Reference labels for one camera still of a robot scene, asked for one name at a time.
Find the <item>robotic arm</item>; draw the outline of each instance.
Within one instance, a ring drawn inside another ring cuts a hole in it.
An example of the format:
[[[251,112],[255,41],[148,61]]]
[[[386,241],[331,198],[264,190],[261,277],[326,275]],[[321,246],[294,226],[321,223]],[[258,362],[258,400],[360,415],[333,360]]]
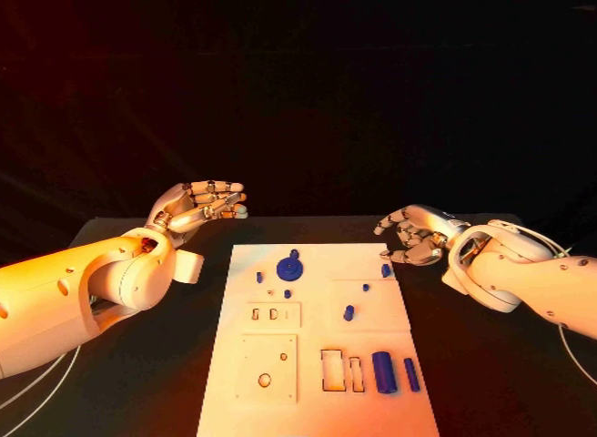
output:
[[[383,252],[383,259],[429,265],[450,250],[442,282],[461,294],[500,312],[525,301],[546,320],[597,339],[597,259],[569,257],[550,239],[512,223],[471,226],[422,205],[389,214],[375,234],[393,225],[408,249]]]
[[[207,221],[248,217],[240,192],[238,183],[178,184],[144,228],[0,269],[0,379],[151,308],[173,280],[196,283],[203,257],[177,247]]]

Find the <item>blue oval piece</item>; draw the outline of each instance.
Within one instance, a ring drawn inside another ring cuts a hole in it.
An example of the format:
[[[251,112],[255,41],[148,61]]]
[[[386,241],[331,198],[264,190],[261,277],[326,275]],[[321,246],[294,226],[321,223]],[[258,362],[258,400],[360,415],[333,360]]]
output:
[[[376,378],[376,390],[382,394],[395,393],[396,377],[393,376],[392,357],[389,352],[375,352],[372,354],[373,376]]]
[[[284,258],[278,262],[275,272],[281,280],[292,281],[300,278],[304,267],[301,262],[295,258]]]
[[[346,312],[343,313],[343,319],[346,321],[350,321],[354,317],[354,307],[352,305],[349,305],[346,307]]]
[[[405,369],[406,377],[409,378],[409,387],[412,388],[412,391],[419,391],[418,377],[415,375],[414,361],[411,358],[405,358]]]
[[[380,268],[380,272],[383,273],[383,278],[389,276],[392,273],[392,269],[389,268],[389,264],[383,264],[383,267]]]

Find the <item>table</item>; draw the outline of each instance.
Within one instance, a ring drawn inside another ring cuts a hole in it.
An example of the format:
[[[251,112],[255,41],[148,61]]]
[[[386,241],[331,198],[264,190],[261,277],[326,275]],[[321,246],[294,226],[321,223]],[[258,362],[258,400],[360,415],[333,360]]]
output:
[[[517,221],[461,215],[473,224]],[[235,244],[377,242],[380,217],[248,218],[206,224],[183,249],[206,257],[196,285],[173,282],[154,309],[118,323],[80,348],[65,385],[13,436],[196,435],[229,254]],[[96,218],[73,246],[122,234],[141,218]],[[386,240],[398,242],[393,232]],[[501,314],[441,283],[444,261],[396,265],[415,347],[442,437],[597,436],[597,387],[578,371],[558,329],[520,305]],[[597,378],[597,341],[568,333]],[[41,402],[69,357],[0,411],[0,435]],[[0,381],[0,402],[46,367]]]

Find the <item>oval hole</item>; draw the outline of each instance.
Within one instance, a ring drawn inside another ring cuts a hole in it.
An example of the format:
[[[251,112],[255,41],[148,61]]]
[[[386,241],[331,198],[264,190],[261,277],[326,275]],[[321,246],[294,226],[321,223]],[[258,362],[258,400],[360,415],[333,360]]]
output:
[[[8,311],[3,303],[0,303],[0,317],[5,319],[8,317]]]
[[[57,289],[67,296],[67,281],[65,279],[57,280]]]
[[[265,388],[268,387],[271,384],[271,377],[268,373],[264,373],[259,377],[258,377],[258,385]]]

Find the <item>white board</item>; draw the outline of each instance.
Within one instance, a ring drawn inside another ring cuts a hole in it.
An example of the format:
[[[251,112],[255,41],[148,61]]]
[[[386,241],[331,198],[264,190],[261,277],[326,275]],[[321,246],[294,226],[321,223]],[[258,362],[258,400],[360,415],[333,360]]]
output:
[[[275,267],[291,249],[304,273],[287,282]],[[438,435],[399,285],[393,273],[382,276],[383,250],[380,243],[235,246],[197,436]],[[356,309],[350,321],[347,305]],[[321,350],[341,351],[344,391],[323,390]],[[377,351],[392,357],[392,394],[376,390]],[[419,392],[409,388],[405,358],[415,362]],[[363,392],[353,391],[353,374]]]

